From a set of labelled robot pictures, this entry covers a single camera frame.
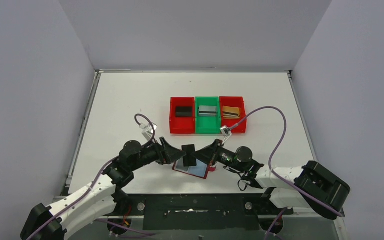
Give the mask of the red leather card holder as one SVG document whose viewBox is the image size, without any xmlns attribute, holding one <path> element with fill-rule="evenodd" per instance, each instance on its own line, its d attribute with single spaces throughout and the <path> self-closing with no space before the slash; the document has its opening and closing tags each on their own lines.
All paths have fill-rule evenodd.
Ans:
<svg viewBox="0 0 384 240">
<path fill-rule="evenodd" d="M 216 166 L 207 165 L 199 160 L 196 161 L 196 166 L 184 166 L 183 160 L 178 160 L 172 167 L 173 171 L 200 179 L 207 179 L 208 174 L 214 172 L 216 169 Z"/>
</svg>

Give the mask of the dark grey card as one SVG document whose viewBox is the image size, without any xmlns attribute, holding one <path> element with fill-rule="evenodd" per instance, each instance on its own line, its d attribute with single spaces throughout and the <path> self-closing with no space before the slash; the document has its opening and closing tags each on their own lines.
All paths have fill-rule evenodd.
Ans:
<svg viewBox="0 0 384 240">
<path fill-rule="evenodd" d="M 188 108 L 188 107 L 186 107 L 186 108 L 182 108 L 182 107 L 180 107 L 180 108 L 176 108 L 175 109 L 175 114 L 176 115 L 190 115 L 190 114 L 192 114 L 192 109 L 191 108 Z"/>
<path fill-rule="evenodd" d="M 175 107 L 176 112 L 188 112 L 192 110 L 193 110 L 192 106 L 176 106 Z"/>
</svg>

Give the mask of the gold VIP card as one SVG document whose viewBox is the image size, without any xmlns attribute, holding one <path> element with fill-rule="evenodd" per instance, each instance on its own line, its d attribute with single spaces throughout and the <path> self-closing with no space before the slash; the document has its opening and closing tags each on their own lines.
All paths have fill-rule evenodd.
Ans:
<svg viewBox="0 0 384 240">
<path fill-rule="evenodd" d="M 241 112 L 239 107 L 223 106 L 222 113 L 224 115 L 239 116 Z"/>
</svg>

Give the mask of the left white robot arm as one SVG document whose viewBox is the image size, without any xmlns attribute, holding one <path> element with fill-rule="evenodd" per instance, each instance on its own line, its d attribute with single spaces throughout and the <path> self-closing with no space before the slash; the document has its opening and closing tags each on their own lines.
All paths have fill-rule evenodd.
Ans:
<svg viewBox="0 0 384 240">
<path fill-rule="evenodd" d="M 134 171 L 151 163 L 170 165 L 187 154 L 171 146 L 164 137 L 148 146 L 125 143 L 119 155 L 99 170 L 92 182 L 48 206 L 36 205 L 23 226 L 23 240 L 67 240 L 96 219 L 129 209 L 131 200 L 123 191 L 134 179 Z"/>
</svg>

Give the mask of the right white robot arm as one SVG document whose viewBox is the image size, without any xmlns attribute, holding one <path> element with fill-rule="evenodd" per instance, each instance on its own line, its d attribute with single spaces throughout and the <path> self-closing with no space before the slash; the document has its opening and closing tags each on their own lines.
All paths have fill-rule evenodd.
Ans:
<svg viewBox="0 0 384 240">
<path fill-rule="evenodd" d="M 306 208 L 335 220 L 343 216 L 343 205 L 351 192 L 347 183 L 313 160 L 297 167 L 265 165 L 253 159 L 250 148 L 241 146 L 233 152 L 219 139 L 191 155 L 210 166 L 220 163 L 239 175 L 241 191 L 264 190 L 261 207 L 269 214 L 284 208 Z"/>
</svg>

